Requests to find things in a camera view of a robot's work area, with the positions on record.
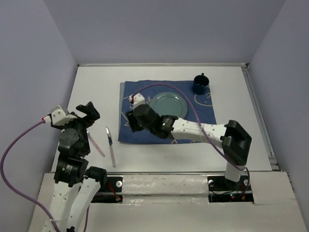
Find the teal green plate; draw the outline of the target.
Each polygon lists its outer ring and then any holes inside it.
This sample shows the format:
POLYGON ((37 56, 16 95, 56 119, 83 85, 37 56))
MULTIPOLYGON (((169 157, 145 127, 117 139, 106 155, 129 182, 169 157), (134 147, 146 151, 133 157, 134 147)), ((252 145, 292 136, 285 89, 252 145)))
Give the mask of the teal green plate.
POLYGON ((161 92, 155 95, 149 106, 160 116, 169 115, 185 118, 188 113, 186 100, 173 92, 161 92))

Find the pink-handled fork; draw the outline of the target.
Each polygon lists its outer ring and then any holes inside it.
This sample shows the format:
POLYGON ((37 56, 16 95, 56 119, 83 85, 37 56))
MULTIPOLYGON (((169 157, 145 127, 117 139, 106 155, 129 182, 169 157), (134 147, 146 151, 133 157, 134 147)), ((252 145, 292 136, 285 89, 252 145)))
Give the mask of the pink-handled fork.
POLYGON ((87 131, 88 139, 92 143, 92 145, 96 148, 96 150, 100 153, 102 157, 105 157, 104 152, 101 150, 99 145, 95 142, 95 140, 92 138, 91 134, 89 131, 87 131))

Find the pink-handled knife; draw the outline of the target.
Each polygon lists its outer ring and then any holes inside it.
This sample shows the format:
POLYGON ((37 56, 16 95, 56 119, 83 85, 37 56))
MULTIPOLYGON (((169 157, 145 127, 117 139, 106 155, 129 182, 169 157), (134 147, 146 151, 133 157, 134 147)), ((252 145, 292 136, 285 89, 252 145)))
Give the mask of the pink-handled knife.
POLYGON ((108 127, 106 127, 106 133, 108 136, 108 142, 109 142, 109 149, 110 149, 110 155, 111 155, 111 160, 112 160, 112 166, 113 168, 116 168, 116 162, 115 162, 115 157, 114 157, 114 151, 112 147, 112 135, 108 127))

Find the blue fish-print placemat cloth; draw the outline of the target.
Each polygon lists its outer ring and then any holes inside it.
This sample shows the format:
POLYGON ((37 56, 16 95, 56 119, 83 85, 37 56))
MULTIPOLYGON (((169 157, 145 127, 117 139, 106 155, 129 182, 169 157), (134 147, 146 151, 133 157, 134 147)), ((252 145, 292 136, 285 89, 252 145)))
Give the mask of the blue fish-print placemat cloth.
POLYGON ((125 144, 188 144, 195 140, 160 139, 149 131, 133 133, 129 126, 126 112, 133 109, 129 96, 141 91, 146 104, 150 105, 159 115, 178 116, 189 121, 196 121, 193 109, 202 123, 216 124, 211 100, 211 91, 197 95, 192 91, 193 81, 125 81, 120 84, 119 97, 119 133, 118 141, 125 144))

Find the dark blue mug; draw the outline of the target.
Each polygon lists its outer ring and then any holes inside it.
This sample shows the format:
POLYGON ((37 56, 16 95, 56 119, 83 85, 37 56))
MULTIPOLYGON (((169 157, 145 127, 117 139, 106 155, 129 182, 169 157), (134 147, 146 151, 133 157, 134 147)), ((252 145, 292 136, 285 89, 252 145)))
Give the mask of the dark blue mug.
POLYGON ((197 95, 203 95, 206 93, 206 89, 209 87, 209 83, 209 78, 204 73, 201 73, 194 78, 192 91, 197 95))

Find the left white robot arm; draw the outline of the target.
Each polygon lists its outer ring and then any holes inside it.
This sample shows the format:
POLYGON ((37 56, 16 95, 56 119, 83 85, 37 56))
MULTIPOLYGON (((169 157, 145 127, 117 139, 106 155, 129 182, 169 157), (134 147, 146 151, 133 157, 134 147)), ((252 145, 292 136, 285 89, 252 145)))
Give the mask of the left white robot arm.
POLYGON ((51 127, 61 130, 61 134, 52 202, 44 232, 77 232, 93 197, 107 185, 106 170, 89 167, 85 159, 90 154, 87 129, 100 119, 100 114, 92 102, 78 105, 76 109, 85 116, 79 117, 59 105, 45 117, 51 127))

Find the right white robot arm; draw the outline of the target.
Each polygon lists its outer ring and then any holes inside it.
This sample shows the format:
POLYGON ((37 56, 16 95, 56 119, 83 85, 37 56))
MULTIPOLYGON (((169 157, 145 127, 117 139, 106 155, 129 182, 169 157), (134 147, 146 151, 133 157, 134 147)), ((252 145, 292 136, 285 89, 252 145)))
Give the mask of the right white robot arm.
POLYGON ((176 116, 160 116, 150 106, 141 104, 126 112, 132 132, 147 130, 160 139, 187 139, 208 143, 227 161, 222 184, 234 189, 246 168, 252 137, 234 120, 227 124, 206 124, 176 116))

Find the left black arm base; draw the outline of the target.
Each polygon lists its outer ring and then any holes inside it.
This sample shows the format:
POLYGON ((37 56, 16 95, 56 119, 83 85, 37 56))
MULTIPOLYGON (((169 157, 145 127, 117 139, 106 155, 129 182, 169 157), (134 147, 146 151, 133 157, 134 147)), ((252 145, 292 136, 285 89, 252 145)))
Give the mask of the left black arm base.
POLYGON ((123 177, 110 175, 107 183, 93 197, 91 203, 122 203, 123 177))

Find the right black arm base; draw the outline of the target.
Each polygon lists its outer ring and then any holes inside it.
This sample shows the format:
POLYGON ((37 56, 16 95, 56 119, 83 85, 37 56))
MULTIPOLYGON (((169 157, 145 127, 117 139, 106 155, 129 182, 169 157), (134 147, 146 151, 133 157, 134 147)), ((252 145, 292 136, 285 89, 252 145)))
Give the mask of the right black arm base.
POLYGON ((209 203, 253 203, 253 192, 248 176, 242 175, 239 182, 227 180, 224 176, 209 176, 209 203))

